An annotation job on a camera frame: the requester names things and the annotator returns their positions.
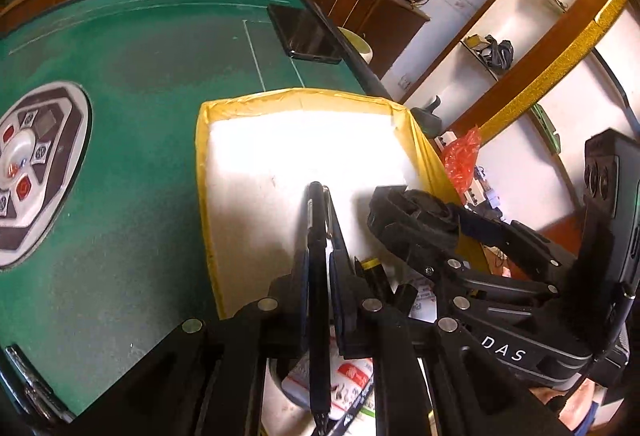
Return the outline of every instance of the red label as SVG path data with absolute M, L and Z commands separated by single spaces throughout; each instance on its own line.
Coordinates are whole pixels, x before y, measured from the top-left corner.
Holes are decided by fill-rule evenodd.
M 24 200 L 27 197 L 27 194 L 29 194 L 30 190 L 31 180 L 29 180 L 28 176 L 23 177 L 15 187 L 15 192 L 18 194 L 18 198 L 20 198 L 20 201 Z
M 4 135 L 2 135 L 2 142 L 7 143 L 11 137 L 14 136 L 14 127 L 9 126 L 4 131 Z
M 353 380 L 353 382 L 358 384 L 358 386 L 360 387 L 366 386 L 367 382 L 369 382 L 369 377 L 366 374 L 364 374 L 356 366 L 354 366 L 353 364 L 349 364 L 348 362 L 341 365 L 338 368 L 338 372 Z

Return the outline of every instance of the red plastic bag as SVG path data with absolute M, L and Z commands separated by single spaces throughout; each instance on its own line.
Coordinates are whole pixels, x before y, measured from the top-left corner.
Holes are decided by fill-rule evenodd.
M 471 187 L 474 168 L 480 151 L 480 129 L 473 127 L 461 139 L 454 140 L 442 150 L 442 162 L 460 200 L 465 202 L 465 192 Z

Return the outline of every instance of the green table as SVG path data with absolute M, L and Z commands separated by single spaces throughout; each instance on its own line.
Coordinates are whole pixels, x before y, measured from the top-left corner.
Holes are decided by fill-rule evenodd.
M 340 64 L 287 57 L 269 3 L 313 8 L 76 0 L 0 42 L 2 112 L 56 80 L 82 85 L 92 106 L 86 157 L 57 220 L 0 273 L 1 344 L 19 344 L 76 414 L 182 320 L 216 315 L 194 171 L 200 104 L 300 86 L 383 92 L 344 38 Z

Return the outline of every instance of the black tablet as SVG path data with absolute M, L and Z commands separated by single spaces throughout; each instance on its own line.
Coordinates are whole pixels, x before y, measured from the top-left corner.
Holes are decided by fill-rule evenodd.
M 289 57 L 332 64 L 342 60 L 338 41 L 309 10 L 267 5 L 267 12 Z

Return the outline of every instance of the screw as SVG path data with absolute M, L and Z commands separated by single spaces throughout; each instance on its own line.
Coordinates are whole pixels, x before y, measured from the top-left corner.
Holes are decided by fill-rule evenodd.
M 455 304 L 461 310 L 467 310 L 471 306 L 471 303 L 466 297 L 462 297 L 462 295 L 458 295 L 455 299 L 453 299 L 453 304 Z
M 263 297 L 258 301 L 258 310 L 260 311 L 273 311 L 278 307 L 278 301 L 273 297 Z
M 451 317 L 443 317 L 442 319 L 438 320 L 438 328 L 440 328 L 442 331 L 446 331 L 447 333 L 451 333 L 452 331 L 458 329 L 458 323 Z
M 185 333 L 197 333 L 202 329 L 202 321 L 199 319 L 187 319 L 182 323 L 182 331 Z
M 367 311 L 379 311 L 382 310 L 382 301 L 375 297 L 370 297 L 362 301 L 362 307 Z

